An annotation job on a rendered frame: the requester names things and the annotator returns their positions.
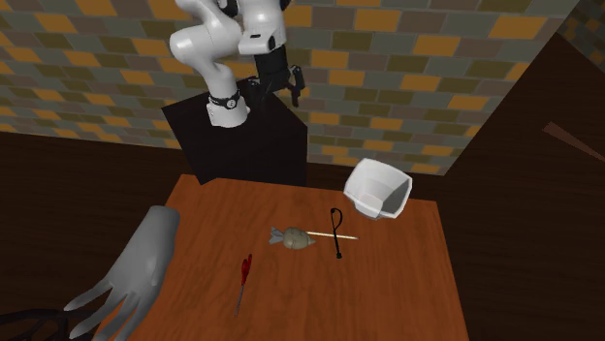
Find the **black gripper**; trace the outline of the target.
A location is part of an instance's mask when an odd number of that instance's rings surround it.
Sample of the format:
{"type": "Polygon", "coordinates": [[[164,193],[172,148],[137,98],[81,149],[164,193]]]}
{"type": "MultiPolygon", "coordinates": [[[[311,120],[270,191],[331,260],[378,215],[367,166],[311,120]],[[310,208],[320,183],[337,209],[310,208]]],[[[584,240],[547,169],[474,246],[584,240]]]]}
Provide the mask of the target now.
{"type": "Polygon", "coordinates": [[[285,46],[267,54],[257,54],[254,60],[258,76],[246,79],[251,106],[256,110],[263,110],[266,91],[285,88],[291,94],[292,105],[297,108],[305,89],[303,70],[298,65],[289,66],[285,46]]]}

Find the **black robot stand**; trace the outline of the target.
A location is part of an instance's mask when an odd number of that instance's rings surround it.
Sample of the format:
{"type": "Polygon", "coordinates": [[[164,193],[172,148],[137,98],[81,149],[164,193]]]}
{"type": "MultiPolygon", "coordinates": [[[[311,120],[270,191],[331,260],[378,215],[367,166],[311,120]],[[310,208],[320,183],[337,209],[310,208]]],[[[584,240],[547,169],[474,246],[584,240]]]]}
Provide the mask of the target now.
{"type": "Polygon", "coordinates": [[[307,126],[275,95],[235,128],[209,121],[203,93],[162,111],[200,184],[228,178],[306,184],[307,126]]]}

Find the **white square bowl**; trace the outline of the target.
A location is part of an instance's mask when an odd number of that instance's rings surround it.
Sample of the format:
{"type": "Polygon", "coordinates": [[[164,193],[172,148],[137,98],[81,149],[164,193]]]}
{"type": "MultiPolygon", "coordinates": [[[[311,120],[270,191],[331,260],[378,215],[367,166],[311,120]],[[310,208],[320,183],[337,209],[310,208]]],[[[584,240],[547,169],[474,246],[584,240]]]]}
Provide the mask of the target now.
{"type": "Polygon", "coordinates": [[[370,219],[397,219],[409,199],[413,179],[382,162],[364,158],[345,182],[343,194],[370,219]]]}

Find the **grey fish toy on stick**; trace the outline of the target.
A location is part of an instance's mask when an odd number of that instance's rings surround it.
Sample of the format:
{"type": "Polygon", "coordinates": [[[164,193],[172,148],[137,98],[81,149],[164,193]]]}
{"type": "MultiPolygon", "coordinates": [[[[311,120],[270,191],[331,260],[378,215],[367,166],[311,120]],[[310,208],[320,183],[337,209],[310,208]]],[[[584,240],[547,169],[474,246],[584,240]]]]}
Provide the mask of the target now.
{"type": "Polygon", "coordinates": [[[337,241],[340,241],[341,239],[358,240],[358,237],[350,235],[309,232],[294,227],[288,227],[282,231],[272,227],[269,244],[273,245],[280,243],[287,249],[301,250],[315,244],[317,236],[336,238],[337,241]]]}

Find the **grey glove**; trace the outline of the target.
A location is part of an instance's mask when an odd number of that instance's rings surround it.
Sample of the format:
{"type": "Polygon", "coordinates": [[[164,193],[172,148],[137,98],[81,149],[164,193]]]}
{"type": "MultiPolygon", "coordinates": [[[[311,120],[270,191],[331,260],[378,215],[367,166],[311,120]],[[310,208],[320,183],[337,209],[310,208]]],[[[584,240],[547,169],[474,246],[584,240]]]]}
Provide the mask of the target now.
{"type": "Polygon", "coordinates": [[[106,302],[77,324],[69,334],[74,340],[102,322],[113,310],[118,313],[92,341],[128,341],[156,301],[175,251],[180,216],[164,205],[149,208],[107,274],[91,289],[64,307],[73,311],[107,293],[106,302]]]}

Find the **brown wooden table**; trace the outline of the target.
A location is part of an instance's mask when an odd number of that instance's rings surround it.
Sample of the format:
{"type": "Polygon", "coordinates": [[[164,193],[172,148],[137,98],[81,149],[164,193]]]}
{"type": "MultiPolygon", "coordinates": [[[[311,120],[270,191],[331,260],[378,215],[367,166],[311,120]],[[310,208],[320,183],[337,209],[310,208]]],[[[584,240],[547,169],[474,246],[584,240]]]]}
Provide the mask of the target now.
{"type": "Polygon", "coordinates": [[[468,341],[437,206],[409,201],[371,220],[342,193],[183,175],[168,206],[181,216],[155,304],[129,341],[468,341]],[[271,228],[333,233],[301,250],[271,228]],[[239,314],[242,261],[252,255],[239,314]]]}

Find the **black loop-handled tool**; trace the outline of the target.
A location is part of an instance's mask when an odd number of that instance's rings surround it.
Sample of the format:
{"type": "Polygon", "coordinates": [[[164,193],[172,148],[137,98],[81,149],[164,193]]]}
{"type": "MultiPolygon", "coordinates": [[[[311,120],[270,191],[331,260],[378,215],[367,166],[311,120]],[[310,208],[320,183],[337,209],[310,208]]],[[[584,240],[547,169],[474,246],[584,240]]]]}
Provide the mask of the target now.
{"type": "Polygon", "coordinates": [[[339,248],[338,236],[337,236],[337,232],[336,232],[337,229],[340,227],[342,221],[343,221],[343,214],[342,214],[341,210],[336,207],[331,208],[331,222],[332,222],[332,226],[333,226],[335,256],[337,259],[342,258],[340,248],[339,248]],[[334,217],[336,214],[338,215],[338,220],[336,220],[334,217]]]}

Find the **red-handled thin tool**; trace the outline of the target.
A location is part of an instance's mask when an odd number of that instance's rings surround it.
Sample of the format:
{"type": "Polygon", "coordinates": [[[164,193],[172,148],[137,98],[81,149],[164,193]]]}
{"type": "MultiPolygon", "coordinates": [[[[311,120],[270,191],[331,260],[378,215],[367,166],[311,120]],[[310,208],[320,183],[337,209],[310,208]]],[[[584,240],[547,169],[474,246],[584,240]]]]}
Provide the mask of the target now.
{"type": "Polygon", "coordinates": [[[236,306],[236,309],[235,309],[235,316],[237,316],[239,314],[239,309],[240,309],[240,305],[241,305],[241,302],[242,302],[242,297],[243,297],[243,293],[244,293],[244,288],[245,288],[246,280],[247,280],[248,274],[250,272],[251,263],[252,263],[252,255],[249,254],[247,256],[247,258],[242,261],[242,264],[241,264],[241,268],[240,268],[240,274],[241,274],[240,292],[239,292],[239,298],[238,298],[237,306],[236,306]]]}

